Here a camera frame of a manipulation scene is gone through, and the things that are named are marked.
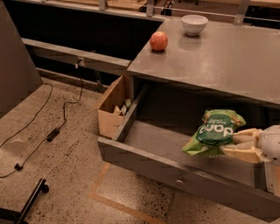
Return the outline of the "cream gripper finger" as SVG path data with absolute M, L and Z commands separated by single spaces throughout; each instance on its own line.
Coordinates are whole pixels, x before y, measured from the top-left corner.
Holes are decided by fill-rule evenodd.
M 261 129 L 244 129 L 233 134 L 233 141 L 235 143 L 255 142 L 259 140 L 259 136 L 263 131 Z
M 251 164 L 262 162 L 262 153 L 255 146 L 250 146 L 248 149 L 238 149 L 233 145 L 228 145 L 222 146 L 220 149 L 226 156 L 230 158 L 235 158 Z

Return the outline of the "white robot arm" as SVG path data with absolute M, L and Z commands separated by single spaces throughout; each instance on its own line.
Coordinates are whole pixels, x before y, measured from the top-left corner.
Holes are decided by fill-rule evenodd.
M 280 125 L 238 131 L 233 134 L 233 143 L 222 145 L 220 149 L 230 158 L 252 164 L 271 163 L 279 167 Z

